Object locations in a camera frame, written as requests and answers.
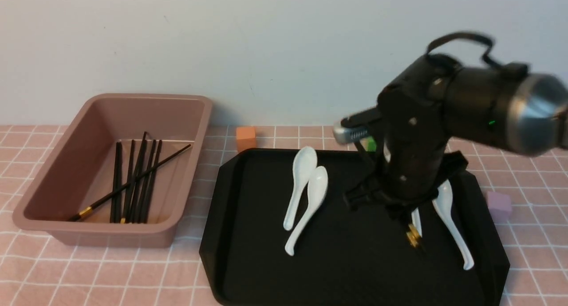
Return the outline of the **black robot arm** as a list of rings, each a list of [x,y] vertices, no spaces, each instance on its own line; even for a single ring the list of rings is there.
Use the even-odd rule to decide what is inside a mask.
[[[526,157],[566,149],[567,87],[523,64],[465,67],[426,54],[333,134],[338,144],[355,144],[370,169],[345,191],[349,209],[377,204],[404,219],[466,169],[460,152],[446,153],[453,137]]]

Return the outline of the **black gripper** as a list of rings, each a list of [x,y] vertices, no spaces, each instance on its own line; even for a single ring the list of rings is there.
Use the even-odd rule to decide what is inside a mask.
[[[376,106],[343,118],[333,127],[338,144],[354,144],[371,169],[345,191],[351,210],[366,204],[385,206],[390,219],[412,224],[415,212],[435,214],[438,187],[464,170],[461,155],[445,155],[449,134],[444,130],[442,94],[430,95],[436,80],[454,75],[462,65],[445,54],[419,57],[389,83]],[[367,138],[377,143],[367,152]],[[383,144],[390,151],[386,162]]]

